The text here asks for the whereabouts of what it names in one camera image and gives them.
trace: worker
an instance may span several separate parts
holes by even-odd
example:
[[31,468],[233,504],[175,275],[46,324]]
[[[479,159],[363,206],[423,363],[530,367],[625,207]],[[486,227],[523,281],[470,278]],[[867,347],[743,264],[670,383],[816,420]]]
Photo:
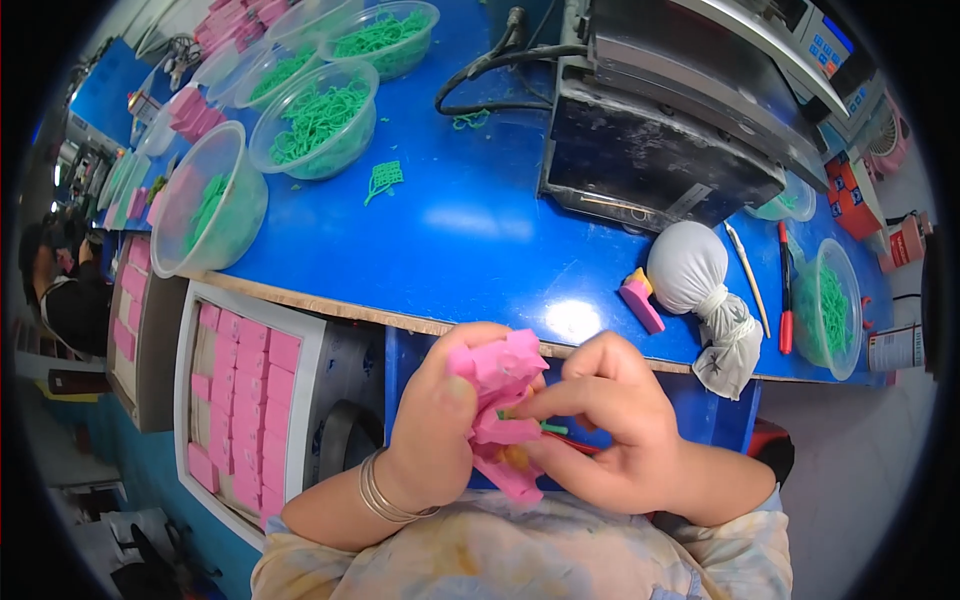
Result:
[[[790,597],[787,517],[773,471],[681,439],[643,356],[610,332],[574,350],[560,382],[536,380],[514,416],[576,416],[610,432],[612,446],[591,459],[552,437],[521,444],[569,491],[534,506],[466,491],[476,393],[445,374],[446,356],[508,331],[457,325],[403,392],[372,480],[394,514],[424,515],[404,525],[369,507],[360,468],[330,477],[268,519],[253,600]],[[669,514],[657,522],[679,521],[669,535],[645,516],[658,511]]]
[[27,226],[20,237],[18,259],[27,303],[70,349],[81,356],[106,357],[112,286],[100,276],[88,240],[79,245],[72,276],[61,274],[54,246],[42,224]]

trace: red tool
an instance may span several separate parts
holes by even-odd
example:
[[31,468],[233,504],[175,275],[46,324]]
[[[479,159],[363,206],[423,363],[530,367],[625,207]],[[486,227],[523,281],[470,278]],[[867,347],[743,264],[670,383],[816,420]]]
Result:
[[786,225],[777,223],[780,234],[780,270],[783,272],[783,314],[780,315],[780,352],[793,350],[793,307],[790,299],[790,250],[786,245]]

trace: blue table surface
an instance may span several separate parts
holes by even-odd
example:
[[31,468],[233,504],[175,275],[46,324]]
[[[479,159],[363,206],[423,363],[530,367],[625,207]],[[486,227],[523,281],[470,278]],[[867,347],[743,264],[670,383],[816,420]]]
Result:
[[[616,290],[643,265],[653,238],[576,215],[536,197],[546,111],[493,114],[480,129],[455,131],[433,108],[440,86],[489,49],[483,6],[435,0],[441,11],[433,44],[412,73],[380,86],[370,148],[341,175],[300,181],[268,175],[270,203],[250,249],[224,270],[231,276],[324,298],[443,322],[494,321],[532,328],[546,342],[578,345],[612,329],[651,358],[692,363],[700,353],[698,320],[663,314],[666,330],[649,335]],[[454,90],[446,104],[488,98],[528,100],[516,76],[498,69]],[[258,113],[226,109],[247,128]],[[189,144],[177,136],[154,160],[149,186],[174,153]],[[404,182],[394,196],[363,206],[374,165],[399,160]],[[771,326],[756,373],[835,381],[794,350],[778,349],[781,307],[780,247],[776,224],[742,211],[729,222],[740,235],[756,275]],[[127,228],[149,229],[144,218]],[[875,329],[893,326],[893,303],[876,256],[830,217],[826,196],[807,223],[789,223],[807,257],[820,241],[836,239],[870,296],[864,317]],[[725,283],[759,318],[756,303],[723,227],[716,230],[730,253]],[[882,373],[866,368],[865,350],[848,383],[881,386]]]

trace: spray can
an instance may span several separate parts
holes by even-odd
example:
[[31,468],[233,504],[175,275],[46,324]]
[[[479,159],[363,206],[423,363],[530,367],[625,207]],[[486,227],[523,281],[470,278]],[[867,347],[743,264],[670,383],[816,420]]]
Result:
[[924,329],[919,323],[871,333],[867,337],[867,368],[890,372],[926,365]]

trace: silver bangle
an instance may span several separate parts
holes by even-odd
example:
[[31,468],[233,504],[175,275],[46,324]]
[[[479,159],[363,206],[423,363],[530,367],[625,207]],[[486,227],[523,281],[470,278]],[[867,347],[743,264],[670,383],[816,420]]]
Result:
[[440,510],[439,506],[428,508],[419,513],[408,513],[399,509],[380,493],[380,489],[376,486],[376,478],[373,477],[373,461],[386,449],[385,447],[377,449],[360,464],[360,497],[363,499],[363,503],[375,515],[391,523],[405,524],[435,515]]

